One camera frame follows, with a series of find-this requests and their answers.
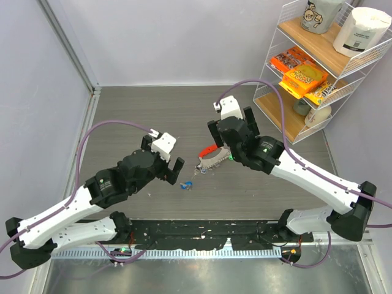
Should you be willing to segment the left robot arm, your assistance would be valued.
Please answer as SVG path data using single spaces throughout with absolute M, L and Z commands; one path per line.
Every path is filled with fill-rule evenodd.
M 169 168 L 176 138 L 168 133 L 153 139 L 145 135 L 140 149 L 116 166 L 98 171 L 69 196 L 29 219 L 12 217 L 6 230 L 12 239 L 12 261 L 23 270 L 35 268 L 66 249 L 94 242 L 122 244 L 130 238 L 132 225 L 124 213 L 82 223 L 81 219 L 126 201 L 154 179 L 174 185 L 184 165 L 177 158 Z

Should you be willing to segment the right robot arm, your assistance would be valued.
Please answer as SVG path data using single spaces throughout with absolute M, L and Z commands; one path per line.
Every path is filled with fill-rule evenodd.
M 294 152 L 283 142 L 261 136 L 252 109 L 230 100 L 217 106 L 220 115 L 208 129 L 216 145 L 227 146 L 233 160 L 267 175 L 289 181 L 325 202 L 316 209 L 286 209 L 277 224 L 277 234 L 291 241 L 305 233 L 334 232 L 349 241 L 361 241 L 372 211 L 376 187 L 365 181 L 350 183 L 304 159 L 293 159 Z

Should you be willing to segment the blue capped key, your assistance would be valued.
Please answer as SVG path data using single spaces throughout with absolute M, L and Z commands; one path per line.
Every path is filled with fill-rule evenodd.
M 188 182 L 185 182 L 185 183 L 180 183 L 179 185 L 180 185 L 180 188 L 183 189 L 183 190 L 191 190 L 192 187 L 193 187 L 193 182 L 192 181 L 188 181 Z

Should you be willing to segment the red grey carabiner keyring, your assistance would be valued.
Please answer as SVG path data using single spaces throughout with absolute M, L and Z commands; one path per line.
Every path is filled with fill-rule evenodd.
M 206 173 L 208 170 L 218 167 L 222 161 L 230 156 L 231 152 L 229 149 L 210 145 L 199 152 L 198 159 L 200 163 L 196 166 L 196 169 L 200 173 Z

